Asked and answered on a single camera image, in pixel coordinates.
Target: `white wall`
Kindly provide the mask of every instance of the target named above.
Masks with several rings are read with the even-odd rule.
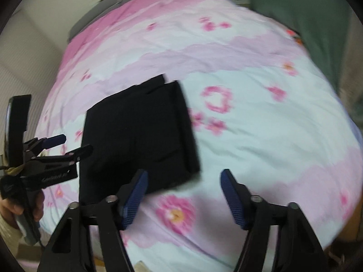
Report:
[[[61,51],[68,32],[99,0],[23,0],[20,8]]]
[[[25,138],[33,138],[61,58],[59,49],[37,29],[23,11],[10,18],[0,35],[0,154],[3,154],[9,98],[32,94]]]

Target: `pink flower pattern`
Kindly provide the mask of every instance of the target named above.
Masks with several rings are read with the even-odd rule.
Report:
[[[232,27],[232,25],[231,25],[229,22],[226,22],[226,21],[221,22],[221,23],[219,24],[219,26],[220,26],[222,29],[228,29],[228,28]]]
[[[287,34],[289,36],[296,36],[296,32],[292,31],[292,30],[286,30]]]
[[[148,25],[148,27],[146,28],[148,31],[152,31],[155,27],[157,26],[156,22],[152,23],[150,25]]]
[[[76,132],[76,138],[75,138],[75,141],[78,141],[83,135],[83,131],[82,130],[78,130]]]
[[[227,126],[225,122],[211,117],[206,125],[206,129],[211,131],[215,136],[220,136],[227,129]]]
[[[286,97],[286,92],[277,86],[267,87],[267,90],[269,90],[272,93],[273,100],[277,102],[283,102]]]
[[[85,72],[85,74],[83,75],[82,79],[81,79],[81,82],[85,81],[85,80],[88,80],[89,78],[91,77],[91,74],[89,73],[89,70],[87,70]]]
[[[290,76],[296,76],[298,74],[297,70],[294,68],[294,64],[290,61],[285,62],[282,67]]]
[[[190,200],[175,195],[161,197],[155,213],[168,229],[180,235],[190,232],[195,221],[195,207]]]
[[[200,126],[203,125],[203,119],[204,119],[203,113],[202,112],[194,113],[191,108],[188,109],[188,112],[189,112],[190,121],[192,122],[192,126],[198,130]]]
[[[50,187],[44,189],[43,193],[44,193],[44,207],[45,208],[52,207],[54,205],[54,202],[53,202],[54,196],[50,190]]]
[[[63,191],[62,191],[62,187],[60,185],[57,185],[56,189],[55,189],[55,192],[54,192],[54,196],[56,198],[63,198]]]
[[[125,231],[120,231],[120,235],[121,235],[123,245],[125,247],[128,247],[128,241],[130,240],[130,235],[126,234]]]
[[[233,94],[231,90],[222,86],[210,86],[204,89],[204,91],[201,93],[201,96],[208,97],[215,93],[220,94],[222,96],[222,100],[218,105],[212,104],[209,101],[205,101],[206,107],[214,112],[228,113],[232,108],[230,102],[233,98]]]
[[[346,194],[341,193],[341,203],[342,206],[346,206],[348,203],[348,197],[346,196]]]
[[[203,30],[206,32],[212,32],[216,29],[216,25],[213,22],[207,22],[203,25]]]

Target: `blue gripper pad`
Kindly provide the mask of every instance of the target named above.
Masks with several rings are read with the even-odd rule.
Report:
[[[124,203],[122,209],[122,227],[124,230],[134,221],[141,200],[146,193],[148,186],[148,173],[143,171],[137,178],[137,181],[132,181],[128,185],[134,185],[134,187],[131,190],[130,196]]]
[[[47,138],[43,141],[43,149],[50,149],[64,144],[67,141],[67,137],[64,134]]]
[[[221,173],[221,187],[235,223],[240,225],[243,230],[250,230],[255,217],[255,209],[248,188],[237,183],[228,169]]]

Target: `metal bolt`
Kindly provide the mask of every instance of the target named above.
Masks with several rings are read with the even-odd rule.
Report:
[[[76,209],[76,208],[78,208],[78,207],[79,207],[79,203],[77,203],[76,201],[71,202],[71,203],[69,204],[69,206],[68,206],[68,208],[70,208],[71,210],[74,210],[74,209]]]
[[[289,203],[289,207],[291,207],[294,210],[300,209],[299,205],[297,203],[295,203],[295,202]]]
[[[117,201],[118,200],[118,197],[117,196],[115,196],[115,195],[110,195],[110,196],[107,196],[106,197],[106,201],[107,202],[115,202],[115,201]]]
[[[258,195],[251,196],[251,201],[253,202],[262,202],[262,197]]]

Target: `handle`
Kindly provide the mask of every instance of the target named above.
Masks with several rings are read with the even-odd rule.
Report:
[[[61,135],[57,135],[54,137],[44,139],[42,147],[43,147],[43,149],[49,149],[49,148],[53,148],[53,147],[62,145],[66,141],[67,141],[67,137],[64,134],[61,134]]]
[[[23,135],[27,130],[31,99],[31,95],[21,95],[9,100],[4,142],[6,166],[18,167],[23,163]]]
[[[27,192],[29,207],[24,208],[22,215],[15,216],[15,220],[19,226],[21,233],[24,235],[25,242],[33,246],[40,241],[39,223],[34,221],[32,210],[35,208],[36,197],[39,191]]]

